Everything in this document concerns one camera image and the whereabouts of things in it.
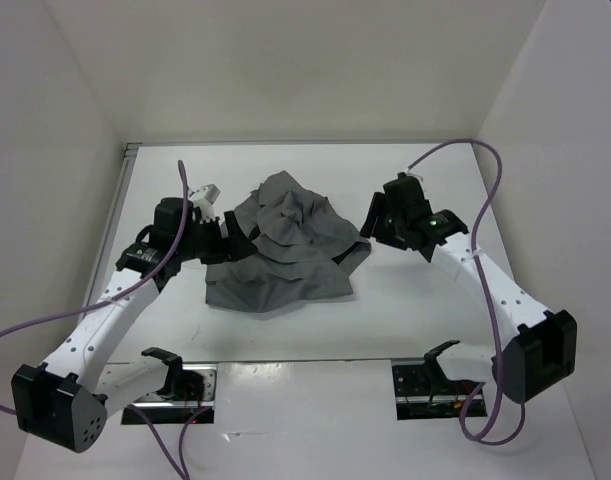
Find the grey pleated skirt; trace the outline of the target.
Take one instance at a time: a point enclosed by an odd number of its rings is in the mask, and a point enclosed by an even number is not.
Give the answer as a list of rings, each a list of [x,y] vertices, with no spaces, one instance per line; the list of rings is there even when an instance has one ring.
[[[353,293],[350,276],[370,255],[371,243],[327,197],[281,171],[253,190],[234,214],[258,252],[207,267],[208,305],[266,313]]]

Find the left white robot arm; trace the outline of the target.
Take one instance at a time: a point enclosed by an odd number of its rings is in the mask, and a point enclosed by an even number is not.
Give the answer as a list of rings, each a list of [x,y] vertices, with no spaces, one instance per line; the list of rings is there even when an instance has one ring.
[[[158,298],[183,263],[215,265],[256,253],[233,212],[222,217],[213,205],[213,185],[187,199],[167,197],[116,263],[99,301],[66,340],[40,365],[22,365],[11,379],[21,430],[76,453],[88,450],[116,412],[150,393],[169,400],[202,382],[183,367],[180,355],[145,348],[124,367],[107,365],[137,318]]]

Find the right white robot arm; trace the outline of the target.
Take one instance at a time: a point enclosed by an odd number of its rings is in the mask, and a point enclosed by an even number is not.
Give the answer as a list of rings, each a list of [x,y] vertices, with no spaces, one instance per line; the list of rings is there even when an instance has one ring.
[[[432,210],[420,181],[405,174],[373,195],[362,236],[419,252],[470,299],[493,312],[499,346],[450,340],[428,351],[423,380],[435,393],[457,381],[493,382],[516,404],[525,404],[574,372],[577,322],[527,294],[482,249],[452,211]]]

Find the aluminium table edge rail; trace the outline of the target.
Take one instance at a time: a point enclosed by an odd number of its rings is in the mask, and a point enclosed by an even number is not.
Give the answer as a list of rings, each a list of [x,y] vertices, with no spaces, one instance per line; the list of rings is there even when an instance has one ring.
[[[111,249],[118,228],[120,214],[123,209],[130,183],[133,164],[137,158],[140,146],[141,143],[139,142],[130,142],[125,145],[118,181],[114,190],[104,230],[100,238],[100,244],[96,254],[95,263],[91,271],[90,280],[83,299],[83,307],[87,307],[92,304],[92,301],[98,296],[98,289],[104,285],[106,269],[110,262]]]

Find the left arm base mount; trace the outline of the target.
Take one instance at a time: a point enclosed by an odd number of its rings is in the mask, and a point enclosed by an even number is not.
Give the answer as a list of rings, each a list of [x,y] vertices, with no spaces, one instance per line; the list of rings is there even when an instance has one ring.
[[[154,425],[213,424],[217,364],[186,363],[181,387],[168,397],[147,393],[133,403]]]

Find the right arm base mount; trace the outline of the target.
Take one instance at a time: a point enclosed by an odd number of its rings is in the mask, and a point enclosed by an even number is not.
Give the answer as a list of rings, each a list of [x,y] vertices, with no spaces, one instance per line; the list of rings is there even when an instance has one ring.
[[[477,385],[469,380],[432,382],[421,363],[391,367],[398,421],[458,418]]]

